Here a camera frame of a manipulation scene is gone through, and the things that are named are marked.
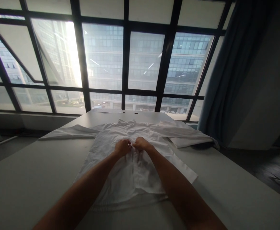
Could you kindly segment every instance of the hand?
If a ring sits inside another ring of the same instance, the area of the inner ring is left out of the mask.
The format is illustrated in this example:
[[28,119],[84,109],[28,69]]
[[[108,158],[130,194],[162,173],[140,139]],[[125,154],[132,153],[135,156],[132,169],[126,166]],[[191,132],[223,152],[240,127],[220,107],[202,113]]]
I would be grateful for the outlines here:
[[131,150],[131,142],[128,139],[120,140],[115,144],[114,154],[118,155],[120,158],[128,154]]
[[138,149],[139,151],[141,151],[141,150],[146,151],[147,149],[152,147],[152,145],[147,140],[145,140],[143,137],[137,137],[136,142],[133,143],[133,146],[136,149]]

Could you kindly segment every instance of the folded fabric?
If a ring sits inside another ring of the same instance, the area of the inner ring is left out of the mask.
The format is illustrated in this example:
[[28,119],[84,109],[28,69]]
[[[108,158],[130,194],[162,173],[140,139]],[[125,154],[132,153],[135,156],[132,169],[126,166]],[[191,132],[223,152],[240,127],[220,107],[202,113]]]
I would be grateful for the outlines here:
[[[75,179],[77,181],[94,165],[111,154],[119,140],[129,139],[131,142],[135,142],[139,136],[151,143],[190,183],[197,178],[197,174],[174,154],[163,137],[192,139],[195,142],[202,142],[204,138],[207,141],[213,141],[212,138],[208,138],[194,129],[137,123],[135,120],[129,122],[118,120],[118,123],[102,124],[93,128],[85,128],[80,125],[60,128],[39,140],[95,138]],[[132,148],[131,153],[121,158],[110,171],[91,210],[119,210],[166,198],[158,173],[148,154],[145,151],[138,153],[135,148]]]
[[[194,134],[193,134],[192,137],[189,137],[189,138],[179,138],[179,137],[170,138],[172,143],[177,148],[183,148],[183,147],[192,146],[192,145],[201,144],[201,143],[206,143],[206,142],[214,142],[214,146],[217,149],[219,148],[218,142],[215,139],[213,139],[210,136],[207,136],[207,135],[203,134],[199,130],[193,129],[192,127],[190,127],[189,125],[187,125],[186,123],[184,123],[182,121],[176,121],[176,120],[174,120],[174,121],[162,121],[162,122],[158,123],[157,125],[166,126],[166,127],[179,127],[179,128],[194,130]],[[194,136],[199,136],[201,138],[194,139],[193,138]]]

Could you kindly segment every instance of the floor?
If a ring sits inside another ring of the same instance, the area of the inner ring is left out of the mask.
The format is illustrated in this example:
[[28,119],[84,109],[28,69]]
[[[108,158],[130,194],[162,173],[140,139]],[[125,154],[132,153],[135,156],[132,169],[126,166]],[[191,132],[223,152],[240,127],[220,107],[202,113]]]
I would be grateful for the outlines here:
[[[0,161],[35,142],[39,136],[43,135],[45,133],[31,134],[31,137],[21,136],[0,145]],[[220,152],[280,194],[280,150],[221,149]]]
[[280,150],[228,150],[220,152],[280,194]]
[[0,145],[0,161],[35,142],[37,137],[17,137],[9,142]]

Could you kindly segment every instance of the dark floor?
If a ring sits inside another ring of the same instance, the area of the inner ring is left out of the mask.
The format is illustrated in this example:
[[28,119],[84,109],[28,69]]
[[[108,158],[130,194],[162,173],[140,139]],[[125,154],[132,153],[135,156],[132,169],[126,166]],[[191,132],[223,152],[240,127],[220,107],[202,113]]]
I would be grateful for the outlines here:
[[280,150],[228,150],[220,152],[280,194]]

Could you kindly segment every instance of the ceiling light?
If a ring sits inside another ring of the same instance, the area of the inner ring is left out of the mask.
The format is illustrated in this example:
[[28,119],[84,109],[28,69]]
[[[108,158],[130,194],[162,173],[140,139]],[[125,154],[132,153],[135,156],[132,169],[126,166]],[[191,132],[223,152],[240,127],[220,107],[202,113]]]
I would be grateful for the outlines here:
[[[90,59],[91,61],[93,61],[92,59]],[[99,65],[98,63],[96,63],[95,61],[93,61],[95,64]]]

